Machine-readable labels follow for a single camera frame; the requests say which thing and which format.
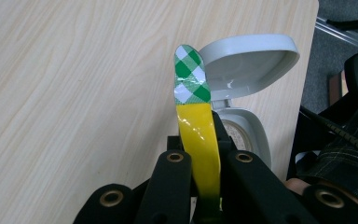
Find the yellow tape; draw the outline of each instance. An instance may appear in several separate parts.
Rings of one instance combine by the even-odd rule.
[[[215,217],[220,206],[220,159],[209,104],[176,106],[180,135],[192,159],[200,217]]]

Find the open lid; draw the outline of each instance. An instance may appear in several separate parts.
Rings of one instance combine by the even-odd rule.
[[[298,61],[287,35],[239,35],[214,41],[200,50],[212,101],[261,91]]]

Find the white plastic container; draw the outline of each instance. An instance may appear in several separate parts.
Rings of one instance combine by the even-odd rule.
[[[269,143],[258,117],[231,100],[261,91],[286,74],[298,61],[287,35],[240,35],[214,41],[200,50],[211,88],[213,110],[237,147],[250,150],[270,168]]]

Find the wood grain surface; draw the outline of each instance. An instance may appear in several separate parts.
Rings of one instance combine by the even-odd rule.
[[[0,223],[72,223],[97,188],[145,181],[177,134],[173,54],[286,34],[301,58],[235,100],[262,121],[285,178],[318,2],[0,0]]]

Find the green and white checkered tape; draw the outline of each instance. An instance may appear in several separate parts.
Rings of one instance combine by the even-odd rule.
[[[209,104],[211,91],[205,78],[200,54],[189,45],[181,45],[175,52],[175,103],[177,105]]]

